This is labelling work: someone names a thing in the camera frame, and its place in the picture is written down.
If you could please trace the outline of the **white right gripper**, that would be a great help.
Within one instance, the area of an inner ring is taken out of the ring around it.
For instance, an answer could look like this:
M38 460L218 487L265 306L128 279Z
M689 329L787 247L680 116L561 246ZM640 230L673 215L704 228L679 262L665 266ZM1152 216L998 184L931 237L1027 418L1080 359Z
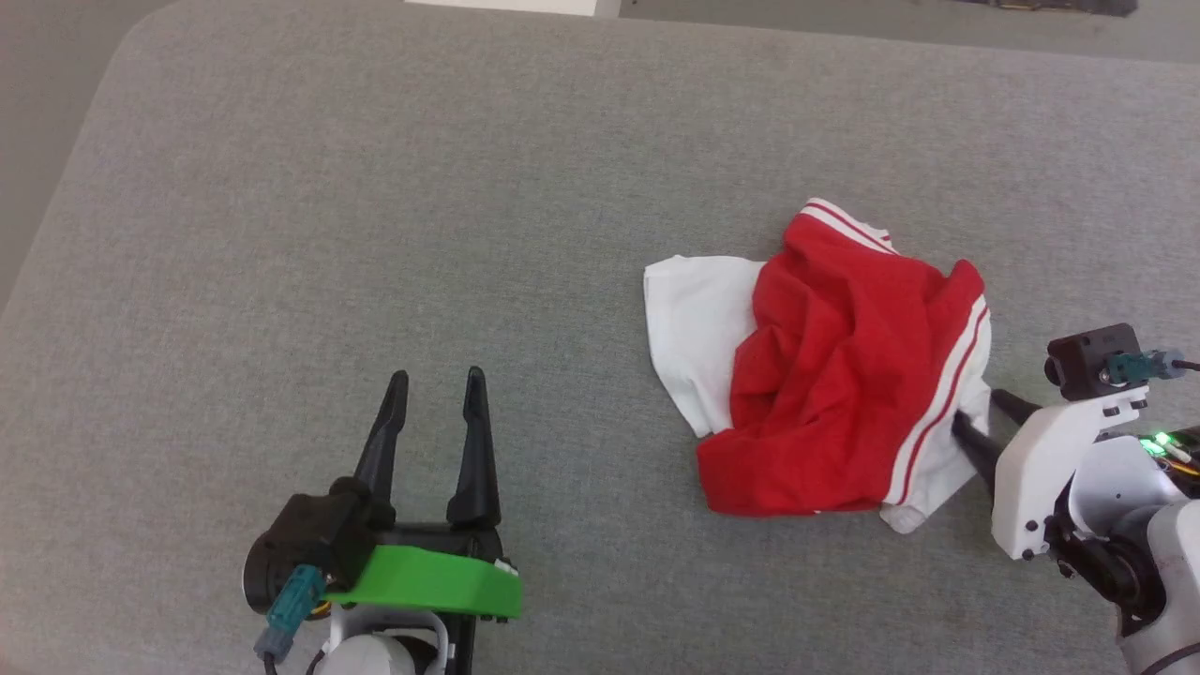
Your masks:
M1100 440L1136 420L1146 386L1040 407L996 388L992 406L1015 423L1003 449L956 411L952 436L994 500L991 533L1012 558L1046 552L1046 518L1066 503L1070 533L1106 534L1124 513L1151 503L1151 456L1139 440Z

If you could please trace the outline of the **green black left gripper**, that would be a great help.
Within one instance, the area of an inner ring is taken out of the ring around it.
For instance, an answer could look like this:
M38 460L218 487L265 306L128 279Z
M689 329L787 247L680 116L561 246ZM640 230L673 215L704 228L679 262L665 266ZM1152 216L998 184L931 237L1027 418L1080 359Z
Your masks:
M406 426L408 390L408 374L394 372L354 470L376 503L391 504L394 497L396 441ZM328 585L328 603L505 621L523 614L520 571L494 528L502 522L502 504L486 375L476 365L469 368L463 418L460 474L446 507L454 527L408 524L385 534L352 586Z

